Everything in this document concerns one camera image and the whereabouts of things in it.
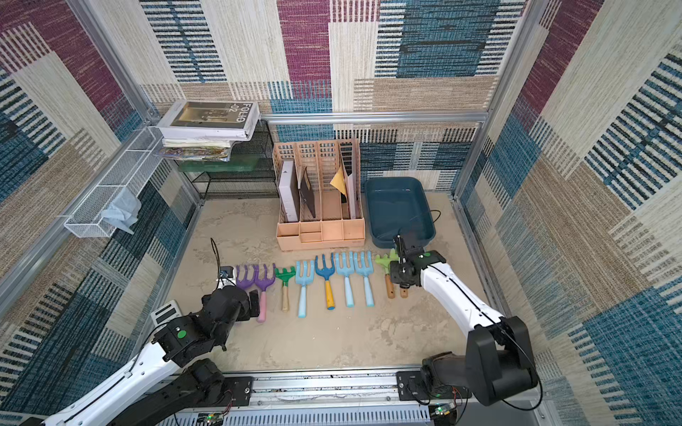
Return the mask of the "lime fork wooden handle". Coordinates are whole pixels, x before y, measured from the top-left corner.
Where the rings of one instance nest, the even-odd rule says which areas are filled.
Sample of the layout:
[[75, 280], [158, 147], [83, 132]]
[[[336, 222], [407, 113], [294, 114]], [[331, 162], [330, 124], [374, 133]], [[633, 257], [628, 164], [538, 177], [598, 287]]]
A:
[[398, 259], [396, 251], [394, 248], [391, 249], [390, 253], [388, 255], [376, 255], [375, 261], [377, 264], [379, 264], [381, 267], [384, 268], [384, 277], [385, 277], [385, 288], [387, 292], [387, 297], [389, 299], [394, 299], [395, 298], [395, 289], [394, 289], [394, 284], [391, 279], [391, 263], [393, 261], [396, 261]]

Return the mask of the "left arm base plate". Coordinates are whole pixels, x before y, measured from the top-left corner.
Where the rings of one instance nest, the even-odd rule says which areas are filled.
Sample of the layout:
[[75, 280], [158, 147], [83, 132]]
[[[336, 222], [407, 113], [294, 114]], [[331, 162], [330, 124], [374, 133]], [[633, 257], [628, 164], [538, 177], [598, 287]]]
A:
[[253, 376], [226, 376], [220, 391], [218, 406], [242, 408], [250, 404]]

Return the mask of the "large light blue rake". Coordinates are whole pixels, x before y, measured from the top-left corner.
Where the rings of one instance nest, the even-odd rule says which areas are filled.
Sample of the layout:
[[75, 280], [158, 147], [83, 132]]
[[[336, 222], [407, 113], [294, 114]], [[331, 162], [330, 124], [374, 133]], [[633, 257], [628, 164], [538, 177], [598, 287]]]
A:
[[298, 301], [298, 317], [307, 317], [307, 287], [314, 282], [314, 264], [312, 261], [298, 261], [296, 264], [296, 284], [300, 285]]

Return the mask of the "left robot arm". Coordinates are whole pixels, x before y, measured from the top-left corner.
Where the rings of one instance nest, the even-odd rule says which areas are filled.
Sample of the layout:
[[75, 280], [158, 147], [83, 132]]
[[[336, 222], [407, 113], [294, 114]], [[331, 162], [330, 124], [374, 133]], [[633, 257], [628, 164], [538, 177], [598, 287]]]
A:
[[230, 405], [234, 392], [220, 369], [206, 359], [225, 348], [238, 321], [261, 316], [259, 291], [236, 286], [202, 297], [202, 309], [172, 319], [140, 352], [108, 379], [46, 419], [26, 425], [155, 425], [196, 405]]

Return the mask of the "blue tool yellow handle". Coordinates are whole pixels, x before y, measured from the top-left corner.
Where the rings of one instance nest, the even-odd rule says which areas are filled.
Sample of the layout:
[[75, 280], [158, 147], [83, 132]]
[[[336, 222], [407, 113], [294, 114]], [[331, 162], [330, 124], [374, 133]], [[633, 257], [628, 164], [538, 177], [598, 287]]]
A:
[[325, 286], [325, 299], [326, 299], [326, 306], [329, 311], [332, 311], [336, 308], [335, 304], [335, 299], [333, 296], [333, 290], [330, 282], [330, 278], [332, 275], [335, 273], [336, 269], [334, 266], [334, 262], [331, 261], [330, 265], [327, 265], [327, 259], [326, 255], [322, 254], [321, 257], [316, 256], [315, 257], [315, 272], [318, 276], [323, 278], [324, 280], [324, 286]]

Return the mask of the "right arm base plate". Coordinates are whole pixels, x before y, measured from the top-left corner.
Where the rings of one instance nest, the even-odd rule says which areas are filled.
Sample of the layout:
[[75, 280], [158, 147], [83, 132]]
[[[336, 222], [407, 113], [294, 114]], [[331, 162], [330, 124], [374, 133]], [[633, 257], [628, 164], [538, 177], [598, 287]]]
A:
[[458, 402], [470, 399], [472, 392], [464, 386], [444, 385], [440, 388], [430, 388], [418, 370], [399, 370], [395, 374], [399, 401], [427, 402], [436, 400], [452, 400], [458, 397]]

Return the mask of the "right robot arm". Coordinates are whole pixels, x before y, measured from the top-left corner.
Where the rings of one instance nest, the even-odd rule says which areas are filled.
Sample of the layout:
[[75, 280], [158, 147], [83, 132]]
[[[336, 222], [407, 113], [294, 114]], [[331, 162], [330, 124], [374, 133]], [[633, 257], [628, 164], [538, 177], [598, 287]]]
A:
[[431, 294], [466, 337], [464, 355], [450, 351], [423, 360], [421, 382], [428, 395], [449, 388], [491, 406], [534, 388], [543, 392], [529, 330], [522, 319], [505, 317], [483, 302], [438, 251], [426, 251], [418, 241], [401, 234], [394, 237], [394, 247], [398, 258], [390, 263], [392, 282]]

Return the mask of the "teal plastic storage box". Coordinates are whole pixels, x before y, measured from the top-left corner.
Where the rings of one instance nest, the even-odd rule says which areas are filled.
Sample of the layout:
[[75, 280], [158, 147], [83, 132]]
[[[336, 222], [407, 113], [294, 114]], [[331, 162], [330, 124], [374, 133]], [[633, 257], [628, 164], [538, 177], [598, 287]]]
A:
[[421, 246], [435, 237], [433, 215], [421, 182], [414, 177], [373, 177], [365, 184], [373, 244], [394, 247], [394, 237], [413, 235]]

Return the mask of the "light blue fork white handle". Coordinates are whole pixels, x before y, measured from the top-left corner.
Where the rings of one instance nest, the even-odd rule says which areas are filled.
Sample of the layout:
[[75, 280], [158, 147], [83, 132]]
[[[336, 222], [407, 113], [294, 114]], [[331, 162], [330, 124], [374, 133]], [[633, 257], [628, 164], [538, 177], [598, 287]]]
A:
[[367, 307], [374, 307], [375, 300], [369, 278], [374, 273], [371, 252], [361, 251], [353, 254], [355, 271], [362, 275], [364, 283], [364, 294]]

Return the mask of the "light blue rake white handle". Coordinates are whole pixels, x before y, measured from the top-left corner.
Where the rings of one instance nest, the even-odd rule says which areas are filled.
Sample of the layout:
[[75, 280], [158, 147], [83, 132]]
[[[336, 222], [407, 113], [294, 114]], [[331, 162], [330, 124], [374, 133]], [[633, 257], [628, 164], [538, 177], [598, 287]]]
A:
[[355, 272], [353, 264], [353, 252], [337, 252], [334, 254], [336, 271], [344, 277], [345, 300], [348, 308], [354, 307], [353, 290], [350, 276]]

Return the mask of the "green rake wooden handle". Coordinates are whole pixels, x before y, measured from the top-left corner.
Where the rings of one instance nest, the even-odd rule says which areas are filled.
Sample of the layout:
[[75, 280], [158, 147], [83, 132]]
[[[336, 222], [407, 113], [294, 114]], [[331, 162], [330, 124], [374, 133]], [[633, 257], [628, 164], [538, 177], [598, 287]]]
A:
[[282, 311], [289, 312], [289, 281], [296, 275], [296, 267], [275, 268], [275, 277], [282, 284]]

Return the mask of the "purple rake pink handle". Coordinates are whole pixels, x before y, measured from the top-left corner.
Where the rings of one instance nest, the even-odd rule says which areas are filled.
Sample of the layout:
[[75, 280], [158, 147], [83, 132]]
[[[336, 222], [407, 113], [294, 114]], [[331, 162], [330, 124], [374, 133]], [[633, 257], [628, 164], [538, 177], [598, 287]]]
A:
[[267, 312], [267, 289], [274, 284], [276, 279], [276, 266], [275, 263], [269, 266], [268, 264], [256, 264], [254, 266], [254, 284], [260, 290], [259, 293], [259, 317], [257, 318], [258, 323], [264, 323], [266, 321]]
[[249, 289], [254, 284], [257, 275], [258, 267], [254, 264], [236, 266], [236, 286], [243, 290]]

